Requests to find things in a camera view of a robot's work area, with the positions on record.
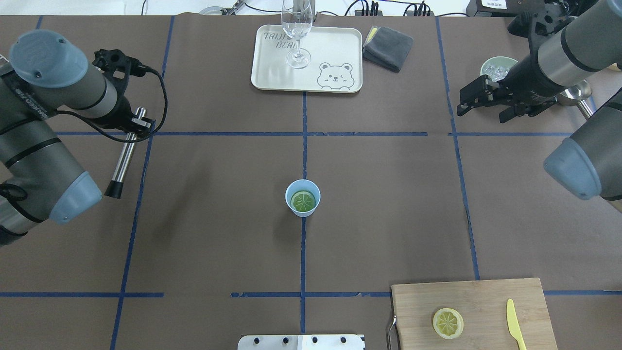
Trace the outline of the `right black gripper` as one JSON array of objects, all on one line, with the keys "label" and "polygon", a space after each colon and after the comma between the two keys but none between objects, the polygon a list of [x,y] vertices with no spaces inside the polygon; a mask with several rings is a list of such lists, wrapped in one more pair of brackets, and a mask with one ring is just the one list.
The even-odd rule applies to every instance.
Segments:
[{"label": "right black gripper", "polygon": [[535,11],[517,15],[507,26],[510,34],[527,39],[529,55],[505,78],[493,82],[478,77],[459,91],[457,115],[471,109],[506,105],[500,123],[516,117],[535,117],[553,104],[554,96],[584,78],[578,46],[572,45],[573,19],[563,2],[545,2]]}]

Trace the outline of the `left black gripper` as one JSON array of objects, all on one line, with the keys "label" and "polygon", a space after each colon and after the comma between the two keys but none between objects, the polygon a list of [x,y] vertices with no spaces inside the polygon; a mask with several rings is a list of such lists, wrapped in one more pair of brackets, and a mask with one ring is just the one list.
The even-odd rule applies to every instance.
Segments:
[{"label": "left black gripper", "polygon": [[136,117],[129,100],[124,95],[129,77],[144,77],[145,66],[137,58],[129,57],[118,49],[96,51],[93,65],[98,67],[107,82],[112,84],[115,103],[109,112],[94,119],[95,124],[104,129],[120,129],[125,133],[145,134],[146,131],[150,131],[155,120]]}]

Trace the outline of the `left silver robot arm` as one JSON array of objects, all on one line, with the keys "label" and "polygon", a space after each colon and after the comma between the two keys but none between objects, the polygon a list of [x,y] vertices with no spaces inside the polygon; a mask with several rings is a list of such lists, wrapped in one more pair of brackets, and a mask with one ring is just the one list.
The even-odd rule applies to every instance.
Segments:
[{"label": "left silver robot arm", "polygon": [[146,110],[132,111],[125,91],[131,76],[162,75],[120,50],[100,49],[95,60],[49,30],[22,34],[1,66],[0,159],[12,177],[1,184],[0,241],[9,245],[41,222],[65,224],[102,199],[91,175],[47,120],[72,115],[106,135],[126,134],[106,196],[120,198],[134,144],[158,131]]}]

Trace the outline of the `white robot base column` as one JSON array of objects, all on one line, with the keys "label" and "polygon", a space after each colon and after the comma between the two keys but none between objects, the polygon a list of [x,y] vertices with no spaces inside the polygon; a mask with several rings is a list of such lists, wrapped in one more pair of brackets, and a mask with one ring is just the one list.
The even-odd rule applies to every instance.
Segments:
[{"label": "white robot base column", "polygon": [[366,342],[358,334],[247,335],[238,350],[364,350]]}]

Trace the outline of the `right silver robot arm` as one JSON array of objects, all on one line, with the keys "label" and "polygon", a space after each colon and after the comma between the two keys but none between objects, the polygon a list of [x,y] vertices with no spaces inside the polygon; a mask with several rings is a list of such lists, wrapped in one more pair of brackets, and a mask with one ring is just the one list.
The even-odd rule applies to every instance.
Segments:
[{"label": "right silver robot arm", "polygon": [[577,198],[598,196],[620,210],[621,93],[591,110],[587,78],[621,62],[621,28],[619,0],[599,0],[578,17],[568,16],[561,0],[518,14],[507,30],[527,38],[529,55],[497,82],[483,74],[460,89],[457,114],[504,105],[499,120],[506,123],[555,104],[578,107],[584,124],[545,159],[544,169]]}]

